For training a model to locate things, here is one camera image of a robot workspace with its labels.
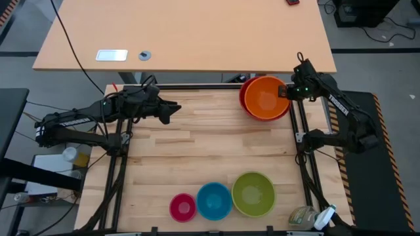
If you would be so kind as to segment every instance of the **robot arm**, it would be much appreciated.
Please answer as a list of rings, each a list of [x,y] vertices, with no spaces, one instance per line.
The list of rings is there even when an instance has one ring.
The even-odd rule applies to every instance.
[[[181,106],[176,102],[162,100],[159,89],[153,85],[142,87],[124,87],[121,92],[107,95],[91,106],[73,109],[63,113],[46,115],[35,124],[35,140],[41,147],[52,147],[64,142],[100,146],[108,154],[118,152],[123,143],[121,134],[102,135],[71,130],[67,127],[88,122],[111,123],[118,119],[137,119],[149,116],[159,117],[163,124],[169,124],[170,116]]]
[[[317,73],[308,59],[304,60],[298,53],[301,62],[294,68],[294,84],[279,87],[279,97],[289,100],[309,98],[316,101],[320,96],[326,97],[347,118],[348,130],[338,134],[325,134],[321,130],[311,130],[306,134],[296,133],[300,150],[309,152],[324,145],[347,148],[350,152],[361,153],[375,147],[378,143],[375,125],[368,113],[361,110],[346,94],[337,87],[337,82],[328,74]]]

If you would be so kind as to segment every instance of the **bowl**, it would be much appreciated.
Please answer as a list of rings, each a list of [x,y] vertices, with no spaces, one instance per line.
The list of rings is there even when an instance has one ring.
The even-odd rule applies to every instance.
[[[197,213],[196,202],[191,195],[180,193],[173,197],[171,204],[169,204],[169,213],[178,222],[188,222]]]
[[[254,79],[245,90],[246,110],[252,116],[272,121],[287,113],[290,100],[278,97],[278,87],[285,83],[273,76],[262,76]]]
[[[232,210],[229,189],[221,183],[205,184],[197,194],[198,212],[208,220],[221,220]]]
[[[232,186],[232,199],[242,214],[261,217],[274,208],[276,191],[271,180],[264,174],[246,172]]]

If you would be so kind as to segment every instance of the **white label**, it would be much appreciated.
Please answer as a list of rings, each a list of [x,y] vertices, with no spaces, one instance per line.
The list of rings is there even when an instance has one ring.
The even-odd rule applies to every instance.
[[[128,50],[99,50],[96,60],[99,62],[124,62],[128,53]]]
[[[343,105],[341,105],[341,103],[340,103],[337,99],[335,99],[333,95],[329,95],[329,100],[330,100],[332,103],[334,103],[334,105],[335,105],[335,106],[336,106],[336,107],[337,107],[337,108],[338,108],[341,112],[343,112],[345,116],[347,116],[347,114],[348,114],[348,110],[347,110],[347,108],[345,108]]]

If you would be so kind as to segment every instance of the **wooden desk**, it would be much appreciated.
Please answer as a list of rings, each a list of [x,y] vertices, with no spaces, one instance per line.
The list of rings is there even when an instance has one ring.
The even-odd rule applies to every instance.
[[[317,71],[336,72],[315,0],[67,0],[59,14],[90,71],[281,73],[302,52]],[[97,62],[100,49],[127,49],[127,61]],[[80,70],[58,20],[33,68]]]
[[[113,88],[108,86],[106,92]],[[264,231],[269,225],[275,230],[289,229],[290,213],[305,205],[290,116],[256,121],[242,110],[238,93],[236,89],[161,91],[162,98],[177,101],[182,109],[171,117],[169,125],[152,118],[133,127],[118,231],[150,231],[152,226],[158,226],[159,231]],[[327,130],[318,101],[305,103],[309,128]],[[332,147],[322,151],[334,154]],[[103,153],[103,149],[94,148],[91,162]],[[315,157],[326,199],[336,204],[341,218],[351,224],[336,161],[318,152]],[[75,228],[84,225],[102,201],[109,163],[110,158],[105,157],[89,169]],[[276,206],[266,216],[248,218],[234,208],[216,222],[198,213],[188,223],[170,217],[169,203],[176,194],[195,196],[207,182],[232,187],[238,175],[249,170],[266,174],[275,185]],[[108,223],[114,209],[110,206]]]

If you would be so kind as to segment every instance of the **wooden table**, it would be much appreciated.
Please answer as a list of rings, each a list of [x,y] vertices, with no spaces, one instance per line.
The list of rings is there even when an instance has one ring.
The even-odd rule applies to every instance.
[[[315,0],[67,0],[59,14],[89,71],[287,73],[302,52],[317,71],[336,72]],[[129,52],[125,62],[97,62],[100,49]],[[80,70],[58,20],[33,68]]]
[[[108,86],[106,92],[113,92],[113,88]],[[237,89],[161,90],[163,99],[177,101],[182,109],[171,117],[169,125],[147,118],[133,127],[118,231],[150,231],[152,226],[158,226],[159,231],[264,231],[266,226],[289,229],[290,213],[305,205],[290,116],[272,122],[256,121],[242,110],[238,93]],[[305,102],[304,106],[309,128],[327,131],[321,101]],[[297,115],[301,128],[299,111]],[[321,150],[334,155],[332,147]],[[91,162],[103,153],[103,149],[94,148]],[[337,162],[318,152],[315,157],[326,199],[336,204],[339,215],[351,224]],[[109,164],[110,158],[105,157],[89,169],[75,228],[84,225],[102,201]],[[170,217],[169,203],[176,194],[195,196],[207,182],[232,187],[241,173],[250,170],[266,174],[275,185],[276,206],[266,216],[248,218],[234,208],[216,222],[200,214],[188,223]],[[110,206],[108,223],[114,209]]]

